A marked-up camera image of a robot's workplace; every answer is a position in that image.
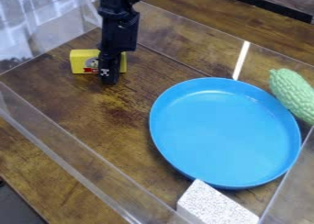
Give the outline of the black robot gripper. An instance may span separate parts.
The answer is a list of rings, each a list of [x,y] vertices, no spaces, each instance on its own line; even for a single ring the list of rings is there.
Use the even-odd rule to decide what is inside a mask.
[[[99,0],[103,52],[98,56],[98,75],[105,84],[118,83],[122,59],[119,53],[137,49],[141,13],[134,9],[134,5],[139,1]]]

